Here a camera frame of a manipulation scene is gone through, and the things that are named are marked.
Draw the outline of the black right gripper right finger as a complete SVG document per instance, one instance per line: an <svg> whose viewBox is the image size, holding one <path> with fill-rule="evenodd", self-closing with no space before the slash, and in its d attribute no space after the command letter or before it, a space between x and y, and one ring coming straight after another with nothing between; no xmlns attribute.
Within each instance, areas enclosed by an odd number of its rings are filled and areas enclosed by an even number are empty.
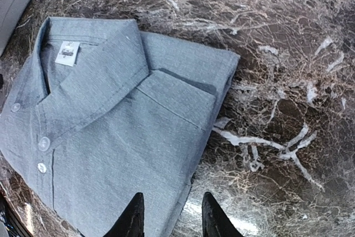
<svg viewBox="0 0 355 237"><path fill-rule="evenodd" d="M209 191L202 200L202 233L204 237L243 237Z"/></svg>

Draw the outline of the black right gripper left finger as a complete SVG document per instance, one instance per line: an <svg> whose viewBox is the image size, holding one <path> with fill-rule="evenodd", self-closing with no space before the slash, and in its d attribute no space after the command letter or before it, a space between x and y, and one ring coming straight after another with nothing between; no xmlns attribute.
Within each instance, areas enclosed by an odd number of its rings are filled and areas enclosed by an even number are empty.
<svg viewBox="0 0 355 237"><path fill-rule="evenodd" d="M104 237L144 237L144 195L136 193Z"/></svg>

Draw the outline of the grey long sleeve shirt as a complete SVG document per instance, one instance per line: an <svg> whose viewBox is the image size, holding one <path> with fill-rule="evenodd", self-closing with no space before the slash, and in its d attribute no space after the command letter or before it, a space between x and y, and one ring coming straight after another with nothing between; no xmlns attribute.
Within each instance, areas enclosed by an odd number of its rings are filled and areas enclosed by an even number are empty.
<svg viewBox="0 0 355 237"><path fill-rule="evenodd" d="M146 236L169 236L238 61L133 19L49 17L4 104L1 152L84 236L138 192Z"/></svg>

